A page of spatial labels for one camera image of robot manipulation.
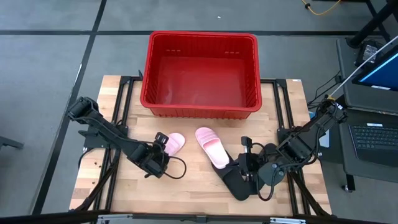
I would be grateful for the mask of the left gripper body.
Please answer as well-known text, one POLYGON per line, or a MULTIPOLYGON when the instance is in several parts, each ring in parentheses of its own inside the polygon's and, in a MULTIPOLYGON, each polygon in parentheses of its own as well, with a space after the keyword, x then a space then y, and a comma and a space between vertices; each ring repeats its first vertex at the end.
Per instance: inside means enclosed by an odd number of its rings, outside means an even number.
POLYGON ((170 156, 162 153, 159 146, 154 146, 144 163, 144 170, 146 171, 144 177, 154 176, 158 179, 161 178, 167 170, 169 160, 170 156))

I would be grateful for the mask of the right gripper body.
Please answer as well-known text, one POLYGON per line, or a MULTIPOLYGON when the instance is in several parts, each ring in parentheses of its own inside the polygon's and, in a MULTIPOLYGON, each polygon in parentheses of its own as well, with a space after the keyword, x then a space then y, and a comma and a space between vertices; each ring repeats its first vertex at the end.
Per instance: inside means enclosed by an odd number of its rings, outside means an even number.
POLYGON ((238 156, 238 167, 246 181, 252 182, 254 175, 259 169, 259 155, 251 152, 245 152, 238 156))

